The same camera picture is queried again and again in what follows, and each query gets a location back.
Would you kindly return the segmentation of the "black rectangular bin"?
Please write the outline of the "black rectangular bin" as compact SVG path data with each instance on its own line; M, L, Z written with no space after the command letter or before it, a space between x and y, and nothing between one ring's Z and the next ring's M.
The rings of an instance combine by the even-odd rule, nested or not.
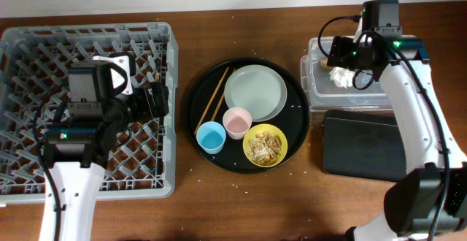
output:
M393 116L329 110L323 134L323 171L332 175L398 182L406 156Z

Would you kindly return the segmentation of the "yellow bowl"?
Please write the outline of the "yellow bowl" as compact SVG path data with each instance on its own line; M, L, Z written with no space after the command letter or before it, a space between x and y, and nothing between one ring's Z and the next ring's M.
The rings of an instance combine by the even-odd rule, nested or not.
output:
M278 165L286 156L288 143L284 133L271 124L258 124L244 136L243 150L254 165L269 168Z

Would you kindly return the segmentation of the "grey plate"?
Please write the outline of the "grey plate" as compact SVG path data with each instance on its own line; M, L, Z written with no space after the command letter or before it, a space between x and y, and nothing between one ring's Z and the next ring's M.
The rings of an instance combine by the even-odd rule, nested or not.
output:
M277 116L287 101L287 86L279 73L270 67L251 64L237 69L225 84L228 108L241 107L253 122Z

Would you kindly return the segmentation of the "food scraps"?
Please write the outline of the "food scraps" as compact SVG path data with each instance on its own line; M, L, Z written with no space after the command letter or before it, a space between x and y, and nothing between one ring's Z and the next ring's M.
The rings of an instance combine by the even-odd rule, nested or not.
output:
M247 155L255 164L266 166L279 158L281 150L282 141L279 136L264 131L249 140Z

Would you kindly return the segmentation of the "clear plastic bin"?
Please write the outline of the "clear plastic bin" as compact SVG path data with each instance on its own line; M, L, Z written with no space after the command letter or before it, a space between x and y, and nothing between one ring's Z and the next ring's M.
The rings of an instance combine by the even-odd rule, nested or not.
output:
M374 111L392 110L380 83L372 80L372 72L363 71L353 78L351 88L338 88L331 82L329 72L319 65L327 59L333 37L309 40L308 54L301 59L301 85L312 112L327 110Z

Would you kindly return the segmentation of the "blue cup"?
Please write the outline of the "blue cup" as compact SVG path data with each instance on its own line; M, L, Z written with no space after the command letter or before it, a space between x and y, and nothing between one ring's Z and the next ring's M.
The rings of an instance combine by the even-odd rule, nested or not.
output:
M208 154L218 154L226 141L226 131L218 122L208 121L201 124L196 132L196 141Z

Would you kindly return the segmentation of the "wooden chopstick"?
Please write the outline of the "wooden chopstick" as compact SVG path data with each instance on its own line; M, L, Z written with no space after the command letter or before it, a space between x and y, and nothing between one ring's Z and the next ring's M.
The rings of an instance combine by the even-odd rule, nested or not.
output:
M211 95L211 97L210 97L210 99L209 99L209 101L208 101L208 103L207 103L207 105L206 105L206 107L205 107L205 109L204 109L204 111L203 111L203 114L201 115L201 118L200 118L200 120L199 120L199 122L198 122L198 124L197 124L197 126L196 126L196 129L195 129L195 131L194 131L194 134L195 134L195 135L196 135L196 133L197 133L199 127L200 127L201 124L203 123L203 120L205 119L205 116L206 116L206 114L207 114L207 112L208 112L208 110L209 110L209 108L210 108L210 106L211 106L211 104L212 104L214 98L216 97L217 92L219 91L220 86L221 86L221 84L222 84L222 82L223 82L225 76L227 75L228 70L229 70L229 67L227 67L227 68L225 69L225 71L224 71L222 77L220 78L220 80L219 80L219 82L218 82L218 84L217 84L217 86L216 86L216 88L215 88L213 94Z
M209 121L214 121L220 111L220 108L224 102L224 97L225 97L225 84L227 79L235 72L236 70L234 68L229 67L229 70L227 72L227 75L225 76L219 91L217 92L216 97L214 98L209 110L208 110L208 120Z

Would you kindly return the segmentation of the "white tissue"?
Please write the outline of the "white tissue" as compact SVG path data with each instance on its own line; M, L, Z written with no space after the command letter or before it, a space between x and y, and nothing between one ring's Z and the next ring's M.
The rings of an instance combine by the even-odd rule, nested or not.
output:
M354 71L341 67L334 67L329 72L329 75L331 82L333 82L338 88L351 88L353 86L352 82L355 76Z

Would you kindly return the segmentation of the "round black tray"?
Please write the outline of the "round black tray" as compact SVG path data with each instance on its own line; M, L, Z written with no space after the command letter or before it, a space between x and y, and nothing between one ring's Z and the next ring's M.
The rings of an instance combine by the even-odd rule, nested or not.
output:
M196 151L215 166L239 174L255 174L267 172L269 168L254 165L244 154L241 140L228 137L223 149L215 155L206 153L196 141L194 131L203 111L214 92L226 67L239 69L243 66L259 64L277 71L287 86L287 101L282 111L266 121L279 128L287 139L288 150L279 165L285 164L298 152L309 130L309 103L306 94L296 78L281 66L260 58L234 58L223 61L202 71L194 78L182 101L182 122L185 124L188 137Z

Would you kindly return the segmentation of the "pink cup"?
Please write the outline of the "pink cup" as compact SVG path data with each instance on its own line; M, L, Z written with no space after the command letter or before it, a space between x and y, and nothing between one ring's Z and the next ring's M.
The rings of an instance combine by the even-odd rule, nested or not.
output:
M223 115L223 126L231 139L242 139L251 125L251 114L242 107L229 108Z

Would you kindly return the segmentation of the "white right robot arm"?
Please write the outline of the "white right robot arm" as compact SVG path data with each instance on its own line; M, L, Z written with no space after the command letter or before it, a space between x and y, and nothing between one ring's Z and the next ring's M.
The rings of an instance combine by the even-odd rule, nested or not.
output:
M334 37L328 65L371 71L386 93L404 144L406 177L385 194L384 211L347 230L347 240L432 240L466 229L466 155L431 85L421 39L373 31Z

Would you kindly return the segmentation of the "grey dishwasher rack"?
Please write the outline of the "grey dishwasher rack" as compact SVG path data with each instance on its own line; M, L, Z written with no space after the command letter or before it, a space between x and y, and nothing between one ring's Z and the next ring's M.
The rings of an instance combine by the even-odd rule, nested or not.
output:
M175 189L174 119L179 45L167 23L8 28L1 37L1 204L41 203L45 177L33 126L46 131L68 99L74 62L116 53L133 56L131 88L159 81L168 90L167 115L130 123L108 158L100 200L156 199Z

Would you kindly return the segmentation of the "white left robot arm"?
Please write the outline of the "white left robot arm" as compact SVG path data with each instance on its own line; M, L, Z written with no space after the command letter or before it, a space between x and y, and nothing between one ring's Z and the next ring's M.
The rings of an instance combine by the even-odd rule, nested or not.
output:
M160 82L129 96L110 85L74 86L46 133L36 140L45 174L41 240L89 240L93 214L110 152L135 122L169 113L169 89Z

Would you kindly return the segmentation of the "gold snack wrapper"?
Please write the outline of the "gold snack wrapper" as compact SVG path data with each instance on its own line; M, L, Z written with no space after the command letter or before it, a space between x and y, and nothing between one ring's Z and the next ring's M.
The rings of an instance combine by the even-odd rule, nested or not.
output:
M327 70L332 70L332 66L329 66L328 65L328 59L323 59L319 62L319 65L321 65L321 67L323 67L324 69L327 69Z

